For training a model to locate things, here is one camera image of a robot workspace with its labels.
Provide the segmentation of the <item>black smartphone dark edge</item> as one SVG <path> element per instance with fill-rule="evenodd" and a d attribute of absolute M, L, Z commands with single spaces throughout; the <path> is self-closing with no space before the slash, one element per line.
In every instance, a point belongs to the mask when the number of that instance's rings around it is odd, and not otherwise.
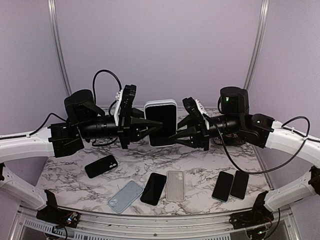
<path fill-rule="evenodd" d="M 151 173 L 143 193 L 140 197 L 142 203 L 156 206 L 167 182 L 167 177 L 159 173 Z"/>

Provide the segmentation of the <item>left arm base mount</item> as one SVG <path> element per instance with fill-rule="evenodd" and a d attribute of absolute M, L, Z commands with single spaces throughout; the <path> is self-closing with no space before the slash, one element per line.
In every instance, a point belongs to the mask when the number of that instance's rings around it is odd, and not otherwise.
<path fill-rule="evenodd" d="M 36 218 L 61 227 L 76 228 L 80 214 L 76 211 L 59 208 L 54 193 L 47 189 L 44 192 L 47 197 L 45 207 L 37 211 Z"/>

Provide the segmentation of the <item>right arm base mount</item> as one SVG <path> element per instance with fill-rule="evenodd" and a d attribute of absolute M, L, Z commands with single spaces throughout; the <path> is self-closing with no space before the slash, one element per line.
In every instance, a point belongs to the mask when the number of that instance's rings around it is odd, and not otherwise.
<path fill-rule="evenodd" d="M 267 193 L 268 191 L 264 191 L 257 196 L 251 210 L 230 215 L 229 223 L 233 226 L 234 230 L 272 222 L 275 219 L 273 211 L 268 210 L 264 206 Z"/>

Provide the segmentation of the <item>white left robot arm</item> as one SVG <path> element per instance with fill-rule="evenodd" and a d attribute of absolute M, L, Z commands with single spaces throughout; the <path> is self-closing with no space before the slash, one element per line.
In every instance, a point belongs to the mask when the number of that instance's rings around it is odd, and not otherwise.
<path fill-rule="evenodd" d="M 133 108 L 136 85 L 126 85 L 118 93 L 113 116 L 96 105 L 89 89 L 78 90 L 64 100 L 67 120 L 42 126 L 33 132 L 8 134 L 0 138 L 0 189 L 26 203 L 53 223 L 63 219 L 55 194 L 20 178 L 8 163 L 29 159 L 63 158 L 84 149 L 84 142 L 107 137 L 119 138 L 127 149 L 132 142 L 162 128 L 159 121 L 147 120 L 141 110 Z"/>

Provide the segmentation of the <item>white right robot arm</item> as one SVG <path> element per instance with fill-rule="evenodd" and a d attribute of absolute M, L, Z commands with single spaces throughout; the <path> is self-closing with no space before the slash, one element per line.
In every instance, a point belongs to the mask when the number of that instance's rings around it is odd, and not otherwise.
<path fill-rule="evenodd" d="M 271 191 L 259 194 L 247 219 L 258 224 L 267 213 L 320 193 L 320 140 L 288 127 L 273 117 L 249 113 L 249 96 L 246 89 L 227 86 L 220 90 L 220 115 L 209 117 L 198 100 L 184 98 L 188 115 L 177 124 L 178 131 L 170 140 L 191 148 L 209 149 L 209 140 L 236 134 L 242 141 L 259 148 L 268 148 L 291 154 L 312 166 L 300 178 Z"/>

